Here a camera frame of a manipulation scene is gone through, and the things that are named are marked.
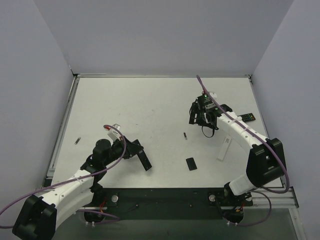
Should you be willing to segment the slim black remote control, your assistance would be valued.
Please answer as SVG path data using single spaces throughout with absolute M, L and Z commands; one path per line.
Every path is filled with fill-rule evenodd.
M 148 159 L 148 157 L 147 157 L 147 155 L 146 155 L 146 153 L 144 151 L 144 148 L 139 154 L 137 154 L 137 156 L 138 156 L 138 158 L 139 158 L 139 160 L 140 160 L 140 162 L 141 162 L 141 164 L 142 164 L 142 166 L 143 166 L 145 171 L 148 171 L 148 170 L 150 170 L 152 168 L 152 164 L 149 161 L 149 159 Z

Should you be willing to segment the white remote control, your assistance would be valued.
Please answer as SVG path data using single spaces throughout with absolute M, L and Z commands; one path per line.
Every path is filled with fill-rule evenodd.
M 225 138 L 224 138 L 224 141 L 222 143 L 222 146 L 221 146 L 221 148 L 219 150 L 219 153 L 217 155 L 217 160 L 219 160 L 219 161 L 223 161 L 224 160 L 225 155 L 226 155 L 226 153 L 228 151 L 228 148 L 230 146 L 231 141 L 232 141 L 232 138 L 229 135 L 226 135 Z

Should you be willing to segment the black battery cover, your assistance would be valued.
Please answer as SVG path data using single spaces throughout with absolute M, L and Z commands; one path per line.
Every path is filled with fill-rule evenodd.
M 197 165 L 196 165 L 196 162 L 195 162 L 195 159 L 193 157 L 187 158 L 186 159 L 186 163 L 187 163 L 188 169 L 190 171 L 194 171 L 194 170 L 198 169 Z

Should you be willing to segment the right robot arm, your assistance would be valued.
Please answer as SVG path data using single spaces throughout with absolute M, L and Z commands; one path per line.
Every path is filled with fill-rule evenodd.
M 216 105 L 203 93 L 191 104 L 189 124 L 221 130 L 248 154 L 245 173 L 226 183 L 227 195 L 241 196 L 285 175 L 283 144 L 256 132 L 226 104 Z

